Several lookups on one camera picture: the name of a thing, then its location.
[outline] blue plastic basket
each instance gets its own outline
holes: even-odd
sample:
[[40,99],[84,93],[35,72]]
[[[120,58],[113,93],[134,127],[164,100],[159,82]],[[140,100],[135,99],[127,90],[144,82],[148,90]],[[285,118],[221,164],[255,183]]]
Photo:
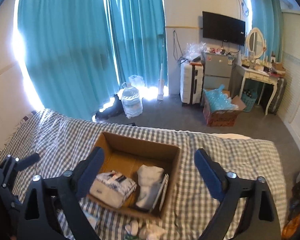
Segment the blue plastic basket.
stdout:
[[252,98],[250,98],[246,94],[242,93],[241,100],[246,105],[246,108],[243,109],[244,112],[248,113],[251,111],[254,103],[257,100],[257,97],[258,97],[258,94],[255,91],[252,91]]

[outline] folded clothing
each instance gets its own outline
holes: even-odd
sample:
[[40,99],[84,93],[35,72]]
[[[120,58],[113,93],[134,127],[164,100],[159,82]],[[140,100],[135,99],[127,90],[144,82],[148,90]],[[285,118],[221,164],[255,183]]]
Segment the folded clothing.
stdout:
[[90,194],[111,207],[120,208],[136,188],[137,184],[132,179],[112,171],[96,176]]
[[159,192],[164,169],[156,166],[148,167],[142,165],[138,170],[138,184],[140,186],[140,195],[136,206],[149,210]]

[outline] mirror frame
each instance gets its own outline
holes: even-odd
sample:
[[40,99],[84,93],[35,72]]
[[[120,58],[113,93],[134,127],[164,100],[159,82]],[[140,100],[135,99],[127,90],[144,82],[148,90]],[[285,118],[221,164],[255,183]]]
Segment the mirror frame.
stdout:
[[255,54],[255,56],[254,56],[254,58],[257,59],[257,58],[260,58],[260,57],[263,55],[263,53],[265,52],[264,48],[266,47],[266,41],[265,41],[265,39],[264,39],[264,37],[263,37],[263,34],[262,34],[262,32],[260,31],[260,29],[257,28],[257,27],[254,27],[254,28],[249,32],[249,34],[247,35],[247,38],[246,38],[246,44],[247,44],[247,48],[248,48],[248,51],[249,51],[249,52],[252,52],[252,51],[253,51],[253,50],[250,50],[250,46],[249,46],[249,44],[250,44],[250,38],[251,38],[251,36],[253,35],[253,33],[257,33],[258,35],[260,35],[261,40],[262,40],[262,48],[263,48],[263,49],[261,50],[261,52],[260,52],[259,54]]

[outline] checkered bedspread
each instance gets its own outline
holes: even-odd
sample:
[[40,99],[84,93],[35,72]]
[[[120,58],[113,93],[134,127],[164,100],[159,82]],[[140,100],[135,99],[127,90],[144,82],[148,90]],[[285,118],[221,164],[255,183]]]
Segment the checkered bedspread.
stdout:
[[[22,159],[37,152],[41,157],[38,163],[18,174],[13,193],[23,201],[35,174],[51,178],[73,169],[79,161],[86,159],[102,131],[172,144],[181,149],[179,180],[175,185],[168,213],[164,221],[159,223],[168,230],[164,239],[198,239],[219,205],[217,200],[210,197],[194,165],[194,152],[198,148],[204,148],[226,171],[234,171],[241,178],[265,177],[274,197],[282,228],[287,207],[285,180],[278,152],[272,142],[222,139],[189,131],[93,123],[68,118],[50,109],[29,118],[0,153],[0,162],[7,154]],[[96,232],[101,239],[123,239],[124,226],[130,222],[130,217],[99,207],[87,198],[83,198],[80,205],[97,218]],[[226,235],[227,239],[234,235],[243,207],[244,199],[241,199]],[[58,218],[65,236],[72,239],[64,214],[60,213]]]

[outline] white suitcase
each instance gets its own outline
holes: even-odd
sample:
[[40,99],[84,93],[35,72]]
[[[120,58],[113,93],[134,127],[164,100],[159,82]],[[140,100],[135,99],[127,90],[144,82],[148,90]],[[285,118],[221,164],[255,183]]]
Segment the white suitcase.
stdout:
[[180,97],[183,104],[199,104],[202,96],[203,66],[181,64]]

